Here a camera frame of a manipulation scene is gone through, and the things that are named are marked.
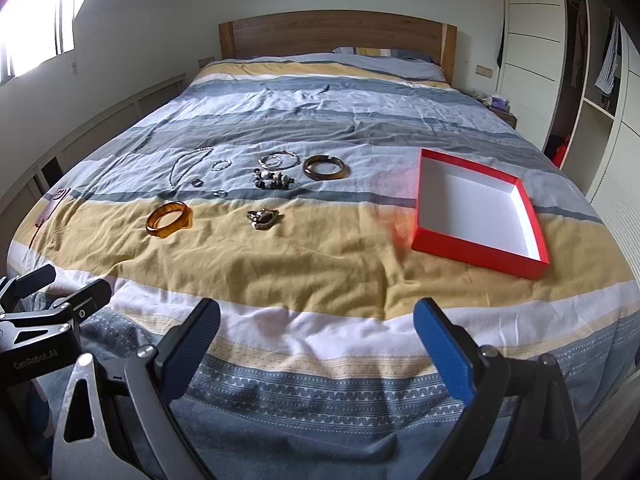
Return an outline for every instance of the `wooden headboard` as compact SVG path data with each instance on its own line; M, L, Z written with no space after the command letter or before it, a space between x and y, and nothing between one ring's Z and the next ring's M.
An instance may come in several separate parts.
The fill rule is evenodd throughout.
M457 28L370 10L300 10L220 23L223 59L331 52L339 46L396 48L429 54L453 78Z

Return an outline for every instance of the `light switch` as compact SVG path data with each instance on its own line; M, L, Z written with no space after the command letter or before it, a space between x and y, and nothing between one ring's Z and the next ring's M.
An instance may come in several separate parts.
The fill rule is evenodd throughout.
M476 73L489 78L492 78L494 76L493 70L482 65L476 65Z

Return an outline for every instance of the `jewelry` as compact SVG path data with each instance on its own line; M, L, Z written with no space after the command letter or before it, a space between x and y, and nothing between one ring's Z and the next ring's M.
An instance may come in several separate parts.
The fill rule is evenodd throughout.
M254 184L259 189L266 189L267 183L265 180L271 180L269 187L271 189L289 189L289 184L293 184L295 179L290 176L283 175L281 172L271 173L270 171L254 170Z
M169 171L169 186L171 186L172 188L176 187L178 185L178 183L176 182L174 184L174 181L172 180L172 176L174 175L174 170L176 165L178 164L178 162L180 162L180 160L188 155L193 155L193 153L199 153L199 152L210 152L211 150L214 149L214 146L205 146L203 148L196 148L195 150L191 150L190 152L187 153L183 153L181 156L179 156L178 158L175 159L174 164L171 167L171 171ZM187 170L187 172L193 168L196 164L201 163L202 159L200 159L198 162L196 162L195 164L192 164L191 167Z
M318 173L313 170L312 166L319 164L320 162L328 162L329 164L335 164L340 168L335 173ZM302 166L302 170L306 176L313 180L338 180L339 178L345 178L349 176L349 167L341 161L339 158L331 155L314 155L310 156Z
M219 164L226 164L226 166L222 166L221 168L216 168L216 166ZM223 158L222 160L217 160L216 162L214 162L211 169L213 171L222 171L222 170L226 170L226 168L228 168L229 166L231 166L231 161L228 158Z
M180 211L180 216L169 225L158 227L160 219L173 211ZM146 219L146 232L151 236L166 238L182 228L189 227L190 223L191 209L183 202L169 202L161 205L149 215L149 218Z
M269 160L270 158L272 158L275 161L275 164L273 162L271 164L267 162L267 160ZM280 164L282 164L282 159L277 155L267 155L267 156L264 156L263 158L259 158L258 163L263 168L266 168L267 170L272 170L272 169L274 170Z
M260 209L260 211L249 211L246 217L251 221L251 225L258 231L263 231L274 225L281 214L277 209Z
M296 160L293 164L289 164L288 166L281 168L280 164L282 164L282 159L277 155L289 155L295 158ZM270 158L276 158L278 160L278 165L269 164L267 161ZM290 168L293 168L294 166L297 166L298 164L300 164L300 157L294 152L290 152L288 150L280 150L279 152L271 152L269 155L265 155L259 158L258 164L260 164L265 170L281 170L281 171L290 170Z

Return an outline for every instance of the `yellow stripe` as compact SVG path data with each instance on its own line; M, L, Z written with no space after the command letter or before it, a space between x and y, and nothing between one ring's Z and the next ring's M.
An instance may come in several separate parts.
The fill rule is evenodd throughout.
M442 307L506 306L570 298L633 279L600 224L540 215L551 256L532 282L410 248L414 212L368 203L194 200L193 226L146 234L157 200L65 199L34 250L64 269L121 276L194 296L297 312L392 319L432 296ZM278 208L280 224L251 228L246 212ZM28 244L43 201L16 239Z
M373 48L370 46L357 46L356 54L360 56L382 56L382 52L380 48Z
M382 79L387 81L407 82L408 80L387 74L370 72L362 68L342 65L339 63L277 63L277 62L254 62L254 63L218 63L203 69L194 79L199 79L212 74L229 74L234 76L250 75L331 75L331 76L357 76L370 79ZM429 86L434 88L450 88L443 82L437 81L409 81L411 84Z

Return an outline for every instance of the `striped duvet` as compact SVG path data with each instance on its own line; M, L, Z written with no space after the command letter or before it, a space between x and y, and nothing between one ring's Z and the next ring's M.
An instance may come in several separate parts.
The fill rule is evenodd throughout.
M29 308L105 277L110 308L82 335L99 356L119 356L157 341L200 297L216 299L220 332L172 409L222 479L415 478L462 410L414 332L424 296L478 344L556 355L583 423L638 350L638 286L571 181L427 65L340 54L209 65L27 216L10 269L58 273ZM523 180L550 252L540 280L410 249L420 148ZM291 189L256 189L257 158L273 150L338 156L351 176L314 182L297 166ZM211 171L224 158L231 167ZM61 187L72 191L38 230ZM149 237L146 218L169 200L193 209L191 228ZM284 215L266 232L246 220L262 207ZM67 376L42 380L54 412ZM478 471L509 413L505 404Z

